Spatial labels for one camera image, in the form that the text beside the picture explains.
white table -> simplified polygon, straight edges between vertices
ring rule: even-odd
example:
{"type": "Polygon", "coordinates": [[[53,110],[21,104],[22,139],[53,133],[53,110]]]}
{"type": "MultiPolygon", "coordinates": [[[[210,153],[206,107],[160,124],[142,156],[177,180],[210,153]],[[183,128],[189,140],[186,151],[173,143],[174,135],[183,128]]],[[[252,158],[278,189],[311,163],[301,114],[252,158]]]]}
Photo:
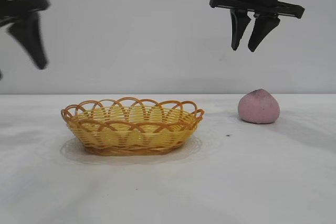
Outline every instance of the white table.
{"type": "Polygon", "coordinates": [[[60,109],[122,96],[0,95],[1,224],[336,223],[336,95],[275,95],[271,125],[240,121],[241,95],[135,95],[206,114],[174,153],[86,154],[60,109]]]}

white wall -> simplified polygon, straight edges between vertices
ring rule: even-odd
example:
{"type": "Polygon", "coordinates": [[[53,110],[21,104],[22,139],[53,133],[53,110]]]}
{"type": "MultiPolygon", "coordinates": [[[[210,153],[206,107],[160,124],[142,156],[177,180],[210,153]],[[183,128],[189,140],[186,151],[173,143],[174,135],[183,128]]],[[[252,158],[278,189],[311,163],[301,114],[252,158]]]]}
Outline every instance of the white wall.
{"type": "Polygon", "coordinates": [[[50,0],[42,13],[50,60],[37,70],[5,29],[0,93],[336,93],[335,0],[306,8],[252,54],[252,23],[230,47],[229,11],[209,0],[50,0]]]}

pink ball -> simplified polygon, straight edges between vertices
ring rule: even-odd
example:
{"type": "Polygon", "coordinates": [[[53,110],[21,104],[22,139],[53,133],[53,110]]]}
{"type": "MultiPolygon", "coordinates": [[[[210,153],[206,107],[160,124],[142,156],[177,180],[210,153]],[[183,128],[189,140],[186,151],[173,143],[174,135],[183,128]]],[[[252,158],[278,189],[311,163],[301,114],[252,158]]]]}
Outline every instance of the pink ball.
{"type": "Polygon", "coordinates": [[[279,103],[264,89],[245,95],[239,102],[238,114],[246,122],[274,123],[280,114],[279,103]]]}

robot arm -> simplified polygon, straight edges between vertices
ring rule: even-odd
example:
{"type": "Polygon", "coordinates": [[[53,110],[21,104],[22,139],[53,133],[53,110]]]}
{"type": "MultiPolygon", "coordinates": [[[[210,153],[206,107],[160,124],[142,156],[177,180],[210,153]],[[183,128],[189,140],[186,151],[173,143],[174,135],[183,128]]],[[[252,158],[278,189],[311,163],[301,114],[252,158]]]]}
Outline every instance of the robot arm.
{"type": "Polygon", "coordinates": [[[11,24],[8,33],[21,44],[39,69],[46,67],[47,58],[39,30],[38,12],[48,7],[48,0],[0,0],[0,27],[11,24]]]}
{"type": "Polygon", "coordinates": [[[210,0],[212,8],[230,9],[232,19],[232,43],[233,50],[237,50],[239,42],[251,19],[248,12],[254,12],[256,18],[248,48],[254,52],[261,41],[279,23],[280,15],[301,18],[305,9],[299,5],[279,2],[278,0],[210,0]]]}

wicker basket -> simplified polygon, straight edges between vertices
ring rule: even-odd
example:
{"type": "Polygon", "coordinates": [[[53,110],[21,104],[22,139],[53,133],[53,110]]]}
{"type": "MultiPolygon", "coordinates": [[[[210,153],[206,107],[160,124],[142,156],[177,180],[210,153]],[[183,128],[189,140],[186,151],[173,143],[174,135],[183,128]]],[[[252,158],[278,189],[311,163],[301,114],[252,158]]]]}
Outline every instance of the wicker basket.
{"type": "Polygon", "coordinates": [[[158,103],[132,97],[85,101],[61,111],[85,150],[102,156],[166,154],[186,142],[203,114],[191,101],[158,103]]]}

